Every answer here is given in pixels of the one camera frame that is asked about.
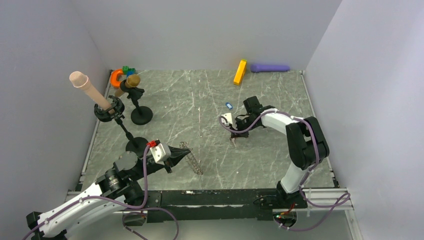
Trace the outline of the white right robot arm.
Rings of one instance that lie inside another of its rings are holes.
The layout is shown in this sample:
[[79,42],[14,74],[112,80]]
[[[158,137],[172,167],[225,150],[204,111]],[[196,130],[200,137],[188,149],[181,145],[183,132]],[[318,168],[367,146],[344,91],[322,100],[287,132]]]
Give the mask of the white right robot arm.
[[295,192],[308,175],[329,156],[330,149],[318,120],[314,116],[302,118],[280,111],[274,106],[263,106],[256,96],[243,101],[246,114],[221,115],[220,122],[231,132],[231,139],[247,138],[257,127],[272,128],[286,136],[290,166],[278,186],[276,203],[288,208],[295,202]]

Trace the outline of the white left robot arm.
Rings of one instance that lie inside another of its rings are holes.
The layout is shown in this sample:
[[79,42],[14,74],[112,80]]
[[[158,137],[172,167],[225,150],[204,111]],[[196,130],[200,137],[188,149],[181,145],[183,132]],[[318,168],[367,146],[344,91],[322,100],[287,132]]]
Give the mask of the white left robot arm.
[[142,210],[148,203],[147,176],[159,170],[172,172],[190,148],[165,143],[149,143],[141,156],[126,151],[87,189],[62,205],[46,211],[32,212],[26,221],[30,231],[24,239],[65,240],[79,228],[116,211]]

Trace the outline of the red tag key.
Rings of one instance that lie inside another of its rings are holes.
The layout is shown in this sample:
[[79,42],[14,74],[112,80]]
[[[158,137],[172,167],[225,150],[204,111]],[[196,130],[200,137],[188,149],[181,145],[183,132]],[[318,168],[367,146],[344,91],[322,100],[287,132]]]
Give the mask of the red tag key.
[[232,142],[232,144],[234,145],[234,147],[236,148],[237,147],[237,144],[236,144],[236,138],[230,138],[230,141]]

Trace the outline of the metal disc with keyrings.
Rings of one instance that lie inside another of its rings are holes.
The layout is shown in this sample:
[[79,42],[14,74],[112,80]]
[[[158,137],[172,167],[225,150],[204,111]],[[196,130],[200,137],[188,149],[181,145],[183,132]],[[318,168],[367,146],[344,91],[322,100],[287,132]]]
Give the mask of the metal disc with keyrings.
[[189,150],[189,153],[185,156],[185,158],[186,158],[188,165],[192,169],[192,171],[197,175],[200,175],[200,176],[203,175],[204,172],[200,167],[200,163],[196,159],[195,155],[193,154],[192,148],[189,147],[189,144],[185,141],[181,141],[180,144],[179,144],[179,147],[182,148],[182,149],[188,149]]

